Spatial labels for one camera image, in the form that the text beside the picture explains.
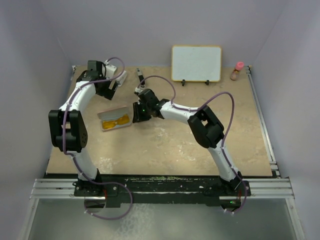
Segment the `pink glasses case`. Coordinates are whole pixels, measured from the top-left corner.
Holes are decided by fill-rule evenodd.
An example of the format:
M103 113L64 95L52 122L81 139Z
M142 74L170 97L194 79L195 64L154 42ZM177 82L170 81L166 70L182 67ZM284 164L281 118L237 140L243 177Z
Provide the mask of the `pink glasses case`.
M130 123L127 123L125 125L118 125L115 128L111 128L108 130L102 129L102 121L116 120L125 114L128 114L129 119L130 119ZM108 131L112 131L112 130L116 130L116 129L120 129L120 128L125 128L125 127L128 127L132 124L132 119L130 117L130 110L127 106L111 108L106 111L99 112L97 114L97 117L100 120L100 128L103 132L108 132Z

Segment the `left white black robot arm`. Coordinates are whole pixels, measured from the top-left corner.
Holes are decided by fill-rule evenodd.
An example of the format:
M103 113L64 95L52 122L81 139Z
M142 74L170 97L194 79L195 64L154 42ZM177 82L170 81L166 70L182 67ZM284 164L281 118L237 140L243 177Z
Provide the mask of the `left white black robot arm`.
M86 149L88 132L82 112L94 95L112 100L119 83L110 84L120 75L108 69L109 62L89 60L87 70L76 80L75 88L67 101L58 109L48 113L49 129L52 145L68 156L78 174L80 186L91 196L98 196L105 183L98 168L93 164Z

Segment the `orange sunglasses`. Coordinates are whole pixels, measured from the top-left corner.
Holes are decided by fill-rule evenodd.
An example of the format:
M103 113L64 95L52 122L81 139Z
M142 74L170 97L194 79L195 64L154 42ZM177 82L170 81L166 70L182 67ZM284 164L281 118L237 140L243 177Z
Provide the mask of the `orange sunglasses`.
M113 129L116 126L122 126L130 123L130 117L128 114L124 114L122 117L119 117L115 120L103 120L101 123L101 127L103 130Z

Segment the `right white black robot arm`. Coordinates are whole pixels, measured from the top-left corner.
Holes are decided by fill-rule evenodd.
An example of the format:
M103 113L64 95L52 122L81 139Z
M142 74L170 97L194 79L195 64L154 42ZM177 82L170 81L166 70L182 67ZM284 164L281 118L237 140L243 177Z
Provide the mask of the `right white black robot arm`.
M211 154L219 172L223 192L233 196L240 190L243 178L225 145L229 128L224 128L209 106L194 108L174 105L168 99L159 100L149 88L136 88L134 93L138 96L138 101L133 103L133 123L159 118L188 125L196 142Z

